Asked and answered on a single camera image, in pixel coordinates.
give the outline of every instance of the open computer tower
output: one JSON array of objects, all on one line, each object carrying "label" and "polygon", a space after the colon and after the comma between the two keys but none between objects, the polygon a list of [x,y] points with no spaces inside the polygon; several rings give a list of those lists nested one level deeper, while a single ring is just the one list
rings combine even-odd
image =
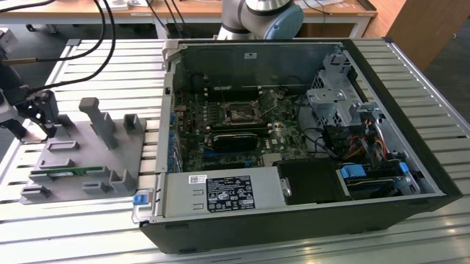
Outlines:
[{"label": "open computer tower", "polygon": [[163,55],[134,214],[162,252],[384,230],[461,197],[352,40],[169,41]]}]

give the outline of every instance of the blue latch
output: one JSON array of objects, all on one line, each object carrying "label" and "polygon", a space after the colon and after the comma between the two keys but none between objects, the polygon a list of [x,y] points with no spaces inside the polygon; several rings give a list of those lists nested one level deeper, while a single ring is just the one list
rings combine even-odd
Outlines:
[{"label": "blue latch", "polygon": [[405,162],[401,162],[401,163],[400,163],[400,168],[402,169],[402,171],[404,171],[405,174],[410,171],[409,166],[406,165]]},{"label": "blue latch", "polygon": [[133,197],[133,204],[134,205],[146,205],[146,204],[149,204],[149,195],[147,194],[137,194]]},{"label": "blue latch", "polygon": [[360,164],[346,165],[341,169],[341,174],[344,176],[344,179],[346,179],[346,178],[357,178],[357,177],[366,177],[365,168]]}]

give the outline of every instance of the barcode label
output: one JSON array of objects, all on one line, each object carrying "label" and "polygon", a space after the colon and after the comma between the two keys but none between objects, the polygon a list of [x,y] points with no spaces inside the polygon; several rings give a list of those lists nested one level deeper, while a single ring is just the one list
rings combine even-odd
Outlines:
[{"label": "barcode label", "polygon": [[131,15],[135,17],[150,17],[153,14],[150,14],[150,13],[131,13]]},{"label": "barcode label", "polygon": [[206,183],[207,175],[190,175],[190,184]]}]

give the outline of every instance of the cable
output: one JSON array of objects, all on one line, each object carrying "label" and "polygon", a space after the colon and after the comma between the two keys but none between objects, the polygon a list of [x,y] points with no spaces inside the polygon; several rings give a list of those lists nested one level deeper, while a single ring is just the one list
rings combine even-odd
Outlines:
[{"label": "cable", "polygon": [[329,12],[325,12],[325,5],[321,3],[321,2],[318,2],[318,0],[314,0],[322,7],[324,7],[324,11],[322,10],[320,10],[320,9],[317,9],[317,8],[313,8],[309,4],[308,4],[308,1],[306,0],[304,0],[304,2],[305,2],[305,4],[308,5],[308,7],[310,7],[312,9],[314,9],[316,11],[318,11],[318,12],[321,12],[321,13],[324,13],[325,15],[333,15],[332,13],[329,13]]},{"label": "cable", "polygon": [[171,10],[171,7],[170,7],[170,4],[169,4],[169,1],[167,1],[167,0],[165,0],[165,4],[167,5],[171,18],[174,19],[174,22],[175,22],[175,27],[177,27],[178,35],[179,35],[179,38],[182,39],[182,38],[183,38],[182,31],[179,30],[179,24],[178,24],[178,22],[177,22],[177,18],[175,18],[175,15],[174,15],[174,12],[173,12],[173,10]]},{"label": "cable", "polygon": [[42,6],[46,6],[46,5],[51,4],[51,3],[54,3],[55,1],[56,0],[48,0],[46,2],[36,3],[36,4],[23,4],[23,5],[18,5],[15,7],[8,7],[8,8],[4,8],[4,9],[0,9],[0,13],[15,11],[15,10],[19,10],[19,9],[23,9],[23,8],[30,8],[30,7],[42,7]]},{"label": "cable", "polygon": [[175,0],[171,0],[171,2],[174,3],[174,6],[175,6],[175,9],[177,9],[178,15],[179,15],[179,17],[181,17],[181,19],[182,19],[182,22],[183,22],[183,24],[186,24],[185,19],[183,19],[183,16],[182,16],[182,13],[179,12],[179,8],[178,8],[178,5],[177,5],[177,3],[175,3]]},{"label": "cable", "polygon": [[309,137],[306,134],[304,134],[304,136],[310,142],[316,144],[316,146],[325,150],[325,152],[330,155],[332,158],[342,160],[342,158],[325,145],[320,144],[318,141],[313,140],[312,137]]},{"label": "cable", "polygon": [[304,2],[305,2],[305,4],[313,9],[313,10],[316,10],[316,11],[318,11],[318,12],[321,12],[322,14],[324,14],[324,23],[322,23],[322,27],[321,27],[321,36],[322,36],[322,34],[324,34],[324,27],[325,27],[325,23],[326,23],[326,15],[333,15],[332,13],[329,13],[329,12],[325,12],[325,5],[321,3],[321,2],[318,2],[318,0],[314,0],[321,6],[322,6],[322,10],[320,10],[320,9],[317,9],[317,8],[313,8],[309,4],[308,4],[308,1],[306,0],[304,0]]},{"label": "cable", "polygon": [[169,29],[167,29],[167,26],[163,24],[162,19],[159,18],[158,14],[157,14],[157,12],[155,12],[155,9],[154,9],[151,3],[149,2],[149,0],[146,0],[146,2],[147,2],[147,4],[149,4],[149,8],[150,8],[150,10],[153,11],[157,20],[159,21],[159,24],[161,24],[162,28],[166,30],[167,37],[169,37]]},{"label": "cable", "polygon": [[105,67],[109,65],[110,63],[110,60],[113,58],[113,55],[115,53],[115,49],[117,49],[117,25],[115,25],[115,18],[113,16],[113,11],[111,11],[111,7],[110,7],[110,4],[109,4],[109,1],[107,0],[103,0],[105,2],[105,6],[106,6],[106,9],[107,9],[107,12],[109,12],[109,15],[110,15],[110,22],[111,22],[111,49],[110,49],[110,54],[102,64],[102,66],[98,68],[98,70],[89,76],[89,77],[85,77],[85,78],[81,78],[81,79],[77,79],[77,80],[71,80],[71,81],[63,81],[63,82],[59,82],[56,84],[50,84],[50,85],[46,85],[43,87],[38,87],[38,88],[34,88],[34,89],[30,89],[28,93],[30,94],[34,94],[35,92],[39,92],[42,90],[46,90],[46,89],[51,89],[51,88],[55,88],[55,87],[60,87],[60,86],[65,86],[65,85],[70,85],[70,84],[77,84],[77,83],[82,83],[83,81],[89,81],[91,79],[94,79],[97,77],[97,75],[101,74],[101,72],[103,71]]},{"label": "cable", "polygon": [[101,33],[101,38],[98,39],[98,42],[97,42],[95,46],[87,52],[85,52],[85,53],[82,53],[82,54],[79,54],[77,56],[65,57],[65,58],[50,58],[50,59],[38,59],[36,58],[36,62],[65,62],[65,61],[70,61],[73,59],[78,59],[78,58],[86,57],[90,53],[93,53],[99,48],[99,46],[103,43],[105,34],[106,34],[106,17],[105,17],[105,12],[103,12],[102,7],[101,7],[101,3],[98,2],[98,0],[94,0],[94,2],[95,2],[95,5],[98,7],[98,10],[101,12],[101,16],[102,16],[102,33]]}]

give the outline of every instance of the white sticker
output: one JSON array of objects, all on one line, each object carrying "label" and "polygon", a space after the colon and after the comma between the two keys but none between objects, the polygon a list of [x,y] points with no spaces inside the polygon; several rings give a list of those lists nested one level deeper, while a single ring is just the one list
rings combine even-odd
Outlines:
[{"label": "white sticker", "polygon": [[206,183],[207,175],[190,175],[190,184]]},{"label": "white sticker", "polygon": [[245,59],[257,59],[258,53],[245,53]]},{"label": "white sticker", "polygon": [[150,13],[131,13],[131,15],[135,17],[150,17],[153,14],[150,14]]}]

